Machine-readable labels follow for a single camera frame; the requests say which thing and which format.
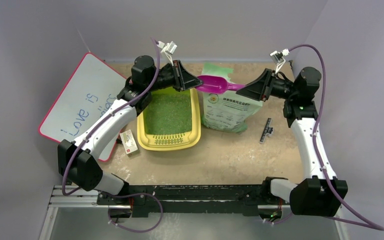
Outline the magenta plastic litter scoop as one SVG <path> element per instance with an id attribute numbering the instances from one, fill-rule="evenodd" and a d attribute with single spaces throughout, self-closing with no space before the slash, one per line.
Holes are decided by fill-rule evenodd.
<path id="1" fill-rule="evenodd" d="M 198 78 L 203 82 L 202 85 L 197 86 L 196 89 L 200 92 L 209 94 L 224 94 L 227 91 L 238 91 L 244 88 L 245 84 L 236 84 L 228 82 L 221 76 L 214 75 L 200 75 Z"/>

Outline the green cat litter bag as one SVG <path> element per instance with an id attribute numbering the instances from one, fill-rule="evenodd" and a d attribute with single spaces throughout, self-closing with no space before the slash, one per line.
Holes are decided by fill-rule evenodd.
<path id="1" fill-rule="evenodd" d="M 201 106 L 201 123 L 205 127 L 222 132 L 241 133 L 248 128 L 246 119 L 257 113 L 263 102 L 228 90 L 223 94 L 203 92 Z"/>

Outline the yellow litter box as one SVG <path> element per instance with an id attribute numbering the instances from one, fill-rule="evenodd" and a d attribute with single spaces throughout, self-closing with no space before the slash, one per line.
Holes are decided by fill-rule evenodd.
<path id="1" fill-rule="evenodd" d="M 137 140 L 149 151 L 177 151 L 195 146 L 201 138 L 198 92 L 173 88 L 151 93 L 152 101 L 137 117 Z"/>

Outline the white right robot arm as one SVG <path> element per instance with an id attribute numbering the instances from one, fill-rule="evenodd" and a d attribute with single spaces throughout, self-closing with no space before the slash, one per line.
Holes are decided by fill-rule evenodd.
<path id="1" fill-rule="evenodd" d="M 304 171 L 302 182 L 295 184 L 285 178 L 267 177 L 267 186 L 260 196 L 268 204 L 279 198 L 289 203 L 295 215 L 333 217 L 348 192 L 345 180 L 339 180 L 324 151 L 319 114 L 313 100 L 320 87 L 322 74 L 314 67 L 303 68 L 294 81 L 280 78 L 274 70 L 263 73 L 236 94 L 255 101 L 269 97 L 284 100 L 283 116 L 292 130 Z"/>

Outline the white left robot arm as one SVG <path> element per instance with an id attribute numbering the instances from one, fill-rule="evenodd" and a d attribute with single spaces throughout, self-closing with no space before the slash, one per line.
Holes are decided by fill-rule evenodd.
<path id="1" fill-rule="evenodd" d="M 97 163 L 107 144 L 139 116 L 152 100 L 152 92 L 173 88 L 178 92 L 199 87 L 203 81 L 188 72 L 180 60 L 160 67 L 160 60 L 142 55 L 134 60 L 131 76 L 110 108 L 88 130 L 72 141 L 57 146 L 58 171 L 62 183 L 76 184 L 85 191 L 106 192 L 118 205 L 129 199 L 129 183 L 105 173 Z"/>

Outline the small white red box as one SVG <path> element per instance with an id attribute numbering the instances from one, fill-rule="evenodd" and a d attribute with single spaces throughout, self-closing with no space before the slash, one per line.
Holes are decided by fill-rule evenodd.
<path id="1" fill-rule="evenodd" d="M 139 150 L 138 145 L 137 145 L 135 137 L 134 137 L 134 135 L 130 129 L 126 130 L 124 132 L 121 132 L 119 134 L 119 136 L 120 136 L 120 140 L 122 142 L 122 145 L 124 147 L 125 153 L 127 155 L 132 155 L 132 154 L 135 154 L 136 152 L 138 152 L 138 150 Z"/>

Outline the black ruler strip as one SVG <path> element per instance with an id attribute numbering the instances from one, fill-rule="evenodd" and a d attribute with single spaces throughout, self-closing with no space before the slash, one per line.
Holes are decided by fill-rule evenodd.
<path id="1" fill-rule="evenodd" d="M 265 139 L 267 137 L 270 137 L 273 134 L 274 128 L 271 126 L 271 123 L 272 123 L 272 118 L 269 117 L 265 123 L 263 132 L 262 132 L 261 137 L 259 139 L 260 144 L 263 144 L 265 142 Z"/>

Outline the pink framed whiteboard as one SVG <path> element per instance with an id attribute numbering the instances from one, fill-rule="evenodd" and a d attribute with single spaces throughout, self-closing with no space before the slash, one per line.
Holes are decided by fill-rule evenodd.
<path id="1" fill-rule="evenodd" d="M 80 139 L 114 111 L 126 79 L 92 53 L 86 53 L 49 109 L 38 132 L 56 142 Z"/>

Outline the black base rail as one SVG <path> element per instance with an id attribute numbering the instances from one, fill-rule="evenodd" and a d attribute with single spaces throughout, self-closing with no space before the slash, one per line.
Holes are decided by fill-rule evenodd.
<path id="1" fill-rule="evenodd" d="M 99 193 L 97 204 L 129 210 L 133 218 L 151 213 L 241 214 L 279 218 L 289 203 L 269 192 L 269 183 L 227 185 L 130 185 L 126 198 Z"/>

